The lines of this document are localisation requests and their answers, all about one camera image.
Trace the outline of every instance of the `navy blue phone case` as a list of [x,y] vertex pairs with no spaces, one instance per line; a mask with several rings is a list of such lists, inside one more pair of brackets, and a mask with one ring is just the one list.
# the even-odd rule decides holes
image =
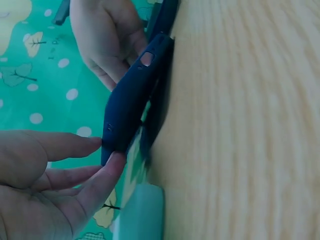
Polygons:
[[146,37],[151,42],[157,34],[169,35],[174,24],[180,0],[163,0],[155,3],[149,20]]
[[[142,114],[163,71],[162,61],[172,52],[173,46],[174,40],[166,34],[156,35],[112,91],[104,111],[102,166],[114,151],[127,152],[142,125]],[[153,55],[148,66],[141,61],[145,53]]]

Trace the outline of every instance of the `hand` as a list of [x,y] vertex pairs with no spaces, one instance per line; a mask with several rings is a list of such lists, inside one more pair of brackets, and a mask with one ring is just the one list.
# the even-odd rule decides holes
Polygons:
[[112,91],[147,47],[131,0],[71,0],[70,21],[85,64]]
[[77,237],[114,189],[125,167],[125,156],[113,153],[104,167],[62,170],[46,166],[48,162],[86,157],[100,146],[99,137],[0,131],[0,239]]

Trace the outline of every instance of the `teal object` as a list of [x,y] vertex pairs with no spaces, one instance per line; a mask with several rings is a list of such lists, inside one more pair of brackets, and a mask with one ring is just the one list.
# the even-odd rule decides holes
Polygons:
[[113,240],[162,240],[164,207],[160,187],[138,184],[116,220]]

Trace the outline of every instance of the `wooden surface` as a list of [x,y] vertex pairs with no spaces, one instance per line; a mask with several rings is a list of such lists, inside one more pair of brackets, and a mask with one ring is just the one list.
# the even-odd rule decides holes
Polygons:
[[320,239],[320,1],[182,0],[153,146],[165,240]]

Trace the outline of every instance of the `wood grain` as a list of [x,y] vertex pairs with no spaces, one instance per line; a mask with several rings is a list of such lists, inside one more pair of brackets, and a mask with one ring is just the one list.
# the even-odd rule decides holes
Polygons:
[[166,240],[320,239],[320,1],[182,0],[150,181]]

